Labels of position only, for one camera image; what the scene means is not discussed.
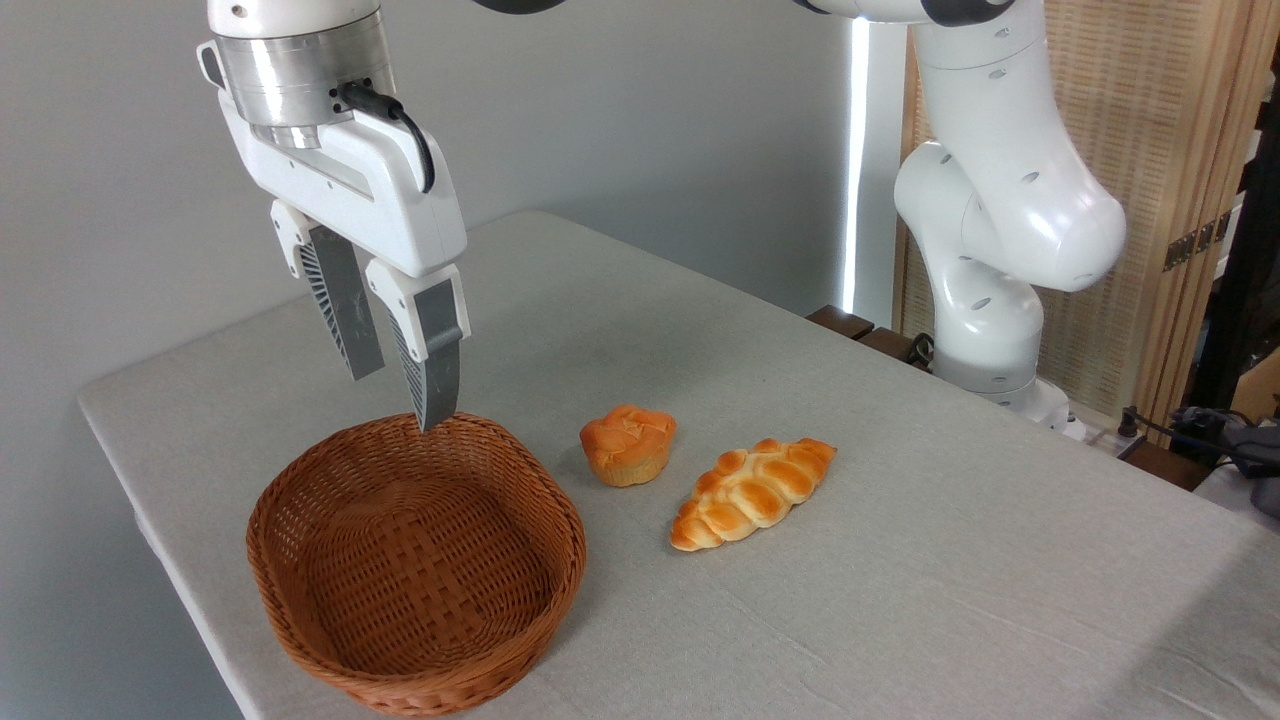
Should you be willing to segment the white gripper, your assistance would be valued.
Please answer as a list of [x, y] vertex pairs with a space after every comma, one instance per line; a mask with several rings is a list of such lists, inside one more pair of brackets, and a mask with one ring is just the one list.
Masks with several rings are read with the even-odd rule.
[[419, 146], [403, 126], [352, 111], [319, 127], [319, 147], [283, 149], [256, 136], [228, 92], [218, 101], [247, 172], [275, 197], [270, 218], [288, 270], [307, 283], [352, 379], [385, 366], [356, 243], [379, 258], [366, 278], [389, 313], [420, 430], [453, 416], [471, 325], [449, 263], [467, 236], [438, 143], [429, 143], [435, 182], [425, 193]]

